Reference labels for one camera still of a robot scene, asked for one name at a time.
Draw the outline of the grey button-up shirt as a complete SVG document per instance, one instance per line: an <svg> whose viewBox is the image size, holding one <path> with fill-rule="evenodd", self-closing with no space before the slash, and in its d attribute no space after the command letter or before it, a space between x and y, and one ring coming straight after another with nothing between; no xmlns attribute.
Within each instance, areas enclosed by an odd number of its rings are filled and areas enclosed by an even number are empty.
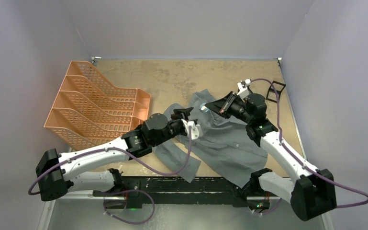
<svg viewBox="0 0 368 230"><path fill-rule="evenodd" d="M191 119L197 119L202 137L193 140L191 151L197 158L188 157L172 140L153 148L153 153L170 170L188 183L196 177L203 161L221 177L243 187L253 172L263 169L268 160L266 151L251 141L245 123L235 117L222 118L212 111L202 112L201 106L216 99L205 89L192 95L189 107Z"/></svg>

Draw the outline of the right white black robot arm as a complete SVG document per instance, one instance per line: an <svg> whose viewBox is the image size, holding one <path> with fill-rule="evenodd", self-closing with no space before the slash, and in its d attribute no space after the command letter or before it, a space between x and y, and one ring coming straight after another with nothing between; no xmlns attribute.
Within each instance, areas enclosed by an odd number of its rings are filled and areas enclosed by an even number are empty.
<svg viewBox="0 0 368 230"><path fill-rule="evenodd" d="M332 173L328 169L319 170L295 149L286 146L279 129L267 119L264 96L251 93L243 99L230 92L205 106L221 117L234 116L245 122L249 139L270 154L288 174L288 178L283 178L267 168L252 173L249 188L253 194L267 191L279 196L303 221L336 208Z"/></svg>

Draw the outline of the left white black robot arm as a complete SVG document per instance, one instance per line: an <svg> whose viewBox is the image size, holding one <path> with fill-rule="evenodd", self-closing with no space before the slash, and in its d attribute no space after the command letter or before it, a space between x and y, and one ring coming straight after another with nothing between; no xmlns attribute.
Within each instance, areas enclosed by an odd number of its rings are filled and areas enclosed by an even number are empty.
<svg viewBox="0 0 368 230"><path fill-rule="evenodd" d="M125 190L120 173L115 169L94 172L93 169L115 162L140 160L152 148L182 135L189 141L202 136L197 119L190 119L192 108L175 109L171 118L156 113L142 124L110 142L84 150L57 153L47 150L36 166L36 180L28 189L42 201L56 200L77 191L96 190L118 196Z"/></svg>

